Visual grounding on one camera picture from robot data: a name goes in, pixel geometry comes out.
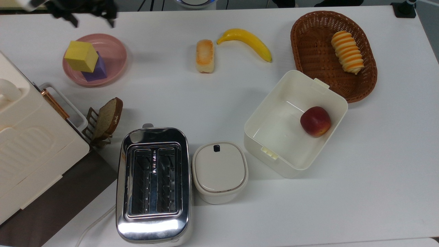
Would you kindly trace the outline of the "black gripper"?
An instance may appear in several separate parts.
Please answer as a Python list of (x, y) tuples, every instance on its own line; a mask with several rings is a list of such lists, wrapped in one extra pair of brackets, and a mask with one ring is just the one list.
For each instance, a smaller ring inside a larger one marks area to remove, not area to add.
[(56, 18), (66, 17), (77, 28), (78, 20), (73, 13), (90, 13), (106, 19), (111, 28), (115, 27), (118, 7), (113, 0), (49, 0), (48, 11)]

